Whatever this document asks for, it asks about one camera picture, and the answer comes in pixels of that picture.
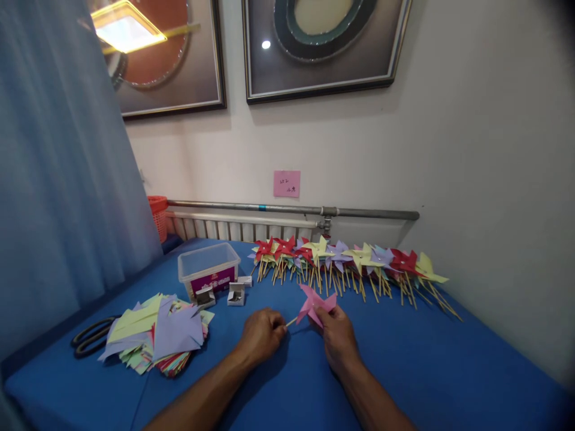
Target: scissors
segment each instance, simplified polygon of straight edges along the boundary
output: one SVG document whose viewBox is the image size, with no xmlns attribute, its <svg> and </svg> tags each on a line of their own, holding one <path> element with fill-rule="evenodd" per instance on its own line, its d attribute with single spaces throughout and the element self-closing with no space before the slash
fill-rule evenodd
<svg viewBox="0 0 575 431">
<path fill-rule="evenodd" d="M 106 338 L 108 336 L 108 332 L 110 331 L 110 327 L 112 326 L 114 320 L 119 317 L 121 316 L 115 315 L 102 319 L 99 322 L 90 325 L 74 338 L 72 338 L 70 345 L 75 348 L 74 357 L 76 359 L 82 359 L 90 356 L 93 353 L 96 353 L 98 350 L 104 347 L 106 345 Z M 104 339 L 102 342 L 90 347 L 90 345 L 102 338 Z"/>
</svg>

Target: stack of colored paper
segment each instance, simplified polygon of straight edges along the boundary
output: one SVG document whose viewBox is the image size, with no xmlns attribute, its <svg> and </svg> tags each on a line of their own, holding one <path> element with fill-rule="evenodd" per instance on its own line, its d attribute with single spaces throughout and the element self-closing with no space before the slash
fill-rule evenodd
<svg viewBox="0 0 575 431">
<path fill-rule="evenodd" d="M 189 361 L 190 352 L 204 344 L 213 317 L 212 312 L 198 312 L 195 305 L 175 295 L 158 294 L 113 322 L 106 350 L 98 360 L 118 354 L 140 375 L 157 367 L 174 377 Z"/>
</svg>

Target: forearm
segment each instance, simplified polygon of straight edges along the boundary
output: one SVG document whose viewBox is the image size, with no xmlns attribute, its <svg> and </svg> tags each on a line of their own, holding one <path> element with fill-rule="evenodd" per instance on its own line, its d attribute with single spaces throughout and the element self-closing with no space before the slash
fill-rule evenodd
<svg viewBox="0 0 575 431">
<path fill-rule="evenodd" d="M 146 431 L 213 429 L 254 364 L 238 351 L 226 356 L 146 427 Z"/>
<path fill-rule="evenodd" d="M 337 374 L 365 431 L 415 430 L 360 358 L 346 363 Z"/>
</svg>

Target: clear plastic container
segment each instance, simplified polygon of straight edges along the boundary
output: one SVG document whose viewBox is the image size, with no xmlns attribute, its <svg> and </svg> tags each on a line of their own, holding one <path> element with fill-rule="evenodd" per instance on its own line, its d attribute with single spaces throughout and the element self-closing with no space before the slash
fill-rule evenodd
<svg viewBox="0 0 575 431">
<path fill-rule="evenodd" d="M 178 256 L 178 277 L 186 286 L 190 299 L 195 292 L 212 287 L 214 292 L 227 289 L 238 279 L 241 259 L 227 242 L 188 251 Z"/>
</svg>

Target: hand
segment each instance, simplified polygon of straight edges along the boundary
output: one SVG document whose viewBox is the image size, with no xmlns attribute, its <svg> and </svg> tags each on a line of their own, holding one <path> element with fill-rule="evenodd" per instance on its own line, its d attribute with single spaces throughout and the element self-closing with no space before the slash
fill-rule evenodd
<svg viewBox="0 0 575 431">
<path fill-rule="evenodd" d="M 282 315 L 266 307 L 247 318 L 235 351 L 255 367 L 273 356 L 287 331 Z"/>
<path fill-rule="evenodd" d="M 329 313 L 323 308 L 317 307 L 315 312 L 322 322 L 323 329 L 309 316 L 308 319 L 323 336 L 325 356 L 328 358 L 331 369 L 341 376 L 341 373 L 346 369 L 355 364 L 361 364 L 352 322 L 341 307 L 336 305 Z"/>
</svg>

